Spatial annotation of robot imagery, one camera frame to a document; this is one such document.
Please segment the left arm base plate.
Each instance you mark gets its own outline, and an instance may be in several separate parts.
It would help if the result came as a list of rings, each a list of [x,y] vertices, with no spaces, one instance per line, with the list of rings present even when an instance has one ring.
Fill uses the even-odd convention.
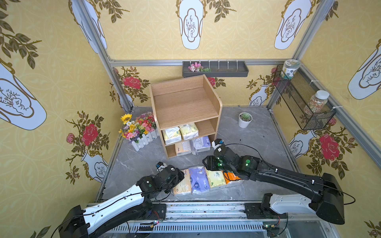
[[[165,203],[154,203],[148,207],[146,219],[148,220],[165,220],[167,205]]]

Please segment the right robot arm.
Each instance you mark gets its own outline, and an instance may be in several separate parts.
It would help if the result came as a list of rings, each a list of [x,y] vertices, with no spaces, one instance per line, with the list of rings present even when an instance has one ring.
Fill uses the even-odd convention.
[[[210,171],[230,172],[243,180],[267,182],[294,191],[311,200],[308,207],[319,218],[336,225],[345,223],[344,192],[331,174],[320,177],[297,173],[272,165],[262,157],[240,156],[224,144],[202,163]]]

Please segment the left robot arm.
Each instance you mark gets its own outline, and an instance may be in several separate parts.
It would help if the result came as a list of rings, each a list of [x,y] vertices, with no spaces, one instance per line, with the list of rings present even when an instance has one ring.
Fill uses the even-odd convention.
[[[170,192],[184,178],[180,169],[158,163],[156,175],[144,176],[136,184],[97,205],[72,208],[57,227],[61,238],[98,238],[107,231],[130,220],[147,218],[152,210],[151,202],[162,191]]]

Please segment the purple tissue pack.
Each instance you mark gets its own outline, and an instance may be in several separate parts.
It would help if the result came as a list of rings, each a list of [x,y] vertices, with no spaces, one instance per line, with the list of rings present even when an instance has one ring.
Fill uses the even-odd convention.
[[[204,166],[189,168],[192,194],[202,194],[210,191],[206,169]]]

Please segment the patterned jar white lid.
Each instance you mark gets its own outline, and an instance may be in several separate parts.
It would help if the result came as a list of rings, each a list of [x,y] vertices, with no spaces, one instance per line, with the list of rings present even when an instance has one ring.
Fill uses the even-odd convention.
[[[300,68],[300,61],[297,59],[288,59],[284,62],[280,77],[283,79],[292,79],[294,74]]]

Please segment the beige tissue pack bottom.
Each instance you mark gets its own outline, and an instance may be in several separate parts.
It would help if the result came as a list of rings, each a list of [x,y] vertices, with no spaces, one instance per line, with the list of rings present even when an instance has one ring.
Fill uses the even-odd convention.
[[[176,156],[187,155],[191,153],[191,145],[189,141],[178,142],[175,144]]]

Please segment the lavender tissue pack bottom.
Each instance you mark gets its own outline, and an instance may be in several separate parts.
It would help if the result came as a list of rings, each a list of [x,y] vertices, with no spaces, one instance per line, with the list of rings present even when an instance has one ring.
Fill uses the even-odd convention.
[[[209,151],[211,143],[208,136],[193,139],[191,141],[191,151],[193,154]]]

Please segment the white green tissue pack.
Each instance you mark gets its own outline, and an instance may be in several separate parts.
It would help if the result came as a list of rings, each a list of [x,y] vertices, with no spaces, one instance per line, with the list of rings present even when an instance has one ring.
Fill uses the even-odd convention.
[[[170,128],[162,131],[165,145],[174,144],[182,140],[179,127]]]

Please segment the white picket fence planter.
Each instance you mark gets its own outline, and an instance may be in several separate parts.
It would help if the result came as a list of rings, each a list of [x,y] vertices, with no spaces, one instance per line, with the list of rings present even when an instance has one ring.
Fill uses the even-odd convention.
[[[135,151],[139,151],[158,137],[159,131],[158,129],[155,129],[154,131],[149,132],[147,135],[143,134],[141,137],[138,137],[137,139],[129,140],[129,142],[135,149]]]

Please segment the grey wall tray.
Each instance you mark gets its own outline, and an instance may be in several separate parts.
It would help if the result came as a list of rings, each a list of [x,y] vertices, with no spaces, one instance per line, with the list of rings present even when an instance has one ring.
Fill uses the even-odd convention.
[[[199,62],[203,67],[211,68],[211,72],[191,72],[188,67],[190,64]],[[207,77],[247,77],[249,69],[243,60],[189,60],[182,61],[182,76],[190,77],[197,75]]]

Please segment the small potted cactus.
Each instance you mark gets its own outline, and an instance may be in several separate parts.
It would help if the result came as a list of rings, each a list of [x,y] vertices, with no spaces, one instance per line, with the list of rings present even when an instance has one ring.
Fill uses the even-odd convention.
[[[238,121],[238,125],[240,128],[246,128],[250,122],[252,121],[253,117],[251,114],[247,113],[247,112],[242,112],[239,114],[239,121]]]

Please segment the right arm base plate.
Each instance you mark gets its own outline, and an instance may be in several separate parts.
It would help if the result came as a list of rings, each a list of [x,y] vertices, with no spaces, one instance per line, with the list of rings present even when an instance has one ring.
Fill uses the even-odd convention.
[[[265,193],[261,202],[249,202],[244,205],[244,213],[248,219],[274,219],[276,213],[270,208],[272,193]]]

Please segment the beige orange tissue pack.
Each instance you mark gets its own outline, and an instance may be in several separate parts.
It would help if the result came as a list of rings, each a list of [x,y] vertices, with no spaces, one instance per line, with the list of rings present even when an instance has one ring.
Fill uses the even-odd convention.
[[[191,194],[191,177],[189,169],[182,170],[184,173],[184,179],[173,188],[173,194],[175,196],[189,195]]]

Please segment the glass jar white lid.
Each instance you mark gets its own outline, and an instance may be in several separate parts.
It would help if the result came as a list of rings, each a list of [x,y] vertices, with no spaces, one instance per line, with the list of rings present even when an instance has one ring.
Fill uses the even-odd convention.
[[[304,113],[308,116],[319,113],[328,102],[329,96],[330,94],[327,91],[318,90],[304,107]]]

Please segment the yellow green tissue pack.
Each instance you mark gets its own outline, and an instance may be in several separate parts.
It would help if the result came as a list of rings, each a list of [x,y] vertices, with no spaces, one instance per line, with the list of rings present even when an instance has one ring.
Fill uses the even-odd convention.
[[[206,175],[211,190],[215,190],[226,186],[225,177],[222,171],[206,170]]]

